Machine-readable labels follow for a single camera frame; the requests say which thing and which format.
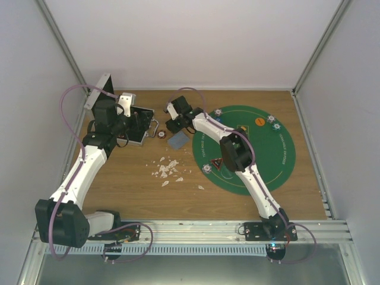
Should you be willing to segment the red triangle dealer button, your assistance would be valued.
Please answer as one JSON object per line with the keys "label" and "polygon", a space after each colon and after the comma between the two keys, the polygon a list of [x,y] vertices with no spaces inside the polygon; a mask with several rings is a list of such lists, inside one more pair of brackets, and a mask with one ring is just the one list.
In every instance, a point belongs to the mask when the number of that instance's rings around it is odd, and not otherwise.
{"label": "red triangle dealer button", "polygon": [[222,158],[216,158],[216,159],[211,159],[210,160],[211,164],[218,170],[220,171],[222,165],[223,165],[223,159]]}

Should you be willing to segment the blue small blind button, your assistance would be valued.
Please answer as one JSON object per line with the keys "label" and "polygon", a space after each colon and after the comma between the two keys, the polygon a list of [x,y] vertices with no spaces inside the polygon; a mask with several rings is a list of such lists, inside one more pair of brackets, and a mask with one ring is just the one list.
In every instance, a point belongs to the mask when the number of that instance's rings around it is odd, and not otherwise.
{"label": "blue small blind button", "polygon": [[223,123],[223,120],[222,120],[221,117],[215,117],[215,120],[216,120],[217,122],[220,122],[221,124]]}

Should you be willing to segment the fifty chips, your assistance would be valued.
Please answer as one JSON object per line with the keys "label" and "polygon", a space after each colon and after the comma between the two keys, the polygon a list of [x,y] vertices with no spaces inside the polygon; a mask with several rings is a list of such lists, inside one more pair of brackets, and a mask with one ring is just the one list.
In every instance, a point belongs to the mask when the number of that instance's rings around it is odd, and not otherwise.
{"label": "fifty chips", "polygon": [[274,131],[279,131],[279,130],[281,130],[281,125],[280,125],[279,123],[274,123],[274,124],[272,125],[272,129],[273,129]]}

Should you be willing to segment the orange big blind button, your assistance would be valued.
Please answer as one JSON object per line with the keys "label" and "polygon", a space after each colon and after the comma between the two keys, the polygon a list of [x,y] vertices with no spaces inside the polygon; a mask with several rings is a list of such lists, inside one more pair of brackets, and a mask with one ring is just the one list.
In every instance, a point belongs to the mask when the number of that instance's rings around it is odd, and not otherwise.
{"label": "orange big blind button", "polygon": [[263,118],[256,118],[255,123],[258,126],[264,126],[265,125],[265,120]]}

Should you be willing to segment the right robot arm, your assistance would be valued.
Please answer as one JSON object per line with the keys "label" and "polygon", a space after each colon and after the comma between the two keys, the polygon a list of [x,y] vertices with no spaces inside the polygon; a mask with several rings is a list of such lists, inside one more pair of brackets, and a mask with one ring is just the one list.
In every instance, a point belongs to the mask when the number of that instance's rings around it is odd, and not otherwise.
{"label": "right robot arm", "polygon": [[255,152],[246,132],[242,128],[231,129],[223,125],[202,108],[192,108],[183,96],[167,102],[164,112],[170,115],[166,122],[170,132],[175,134],[184,128],[192,128],[219,144],[224,165],[240,178],[255,202],[264,236],[269,240],[284,236],[290,227],[289,219],[259,174]]}

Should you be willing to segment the ten chips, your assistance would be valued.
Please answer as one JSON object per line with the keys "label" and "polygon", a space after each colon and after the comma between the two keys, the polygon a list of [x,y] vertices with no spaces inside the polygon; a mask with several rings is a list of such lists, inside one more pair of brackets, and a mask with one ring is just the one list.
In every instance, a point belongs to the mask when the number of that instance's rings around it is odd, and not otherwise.
{"label": "ten chips", "polygon": [[273,124],[276,121],[276,118],[273,115],[267,116],[267,122]]}
{"label": "ten chips", "polygon": [[216,109],[215,111],[214,111],[214,114],[216,115],[216,116],[221,116],[222,115],[222,110],[221,109]]}
{"label": "ten chips", "polygon": [[202,166],[202,171],[204,173],[210,173],[212,171],[212,167],[210,166],[210,164],[204,164]]}

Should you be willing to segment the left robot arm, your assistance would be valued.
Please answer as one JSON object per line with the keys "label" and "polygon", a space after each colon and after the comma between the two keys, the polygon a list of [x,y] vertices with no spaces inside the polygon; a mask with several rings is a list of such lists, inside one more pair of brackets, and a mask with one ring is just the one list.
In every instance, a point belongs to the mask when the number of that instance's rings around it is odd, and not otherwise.
{"label": "left robot arm", "polygon": [[35,206],[40,239],[50,245],[82,247],[89,237],[104,234],[115,240],[122,234],[118,212],[99,210],[84,215],[83,204],[98,171],[107,162],[118,138],[136,126],[131,115],[131,93],[118,102],[101,100],[94,105],[94,123],[81,140],[81,150],[72,169],[49,199]]}

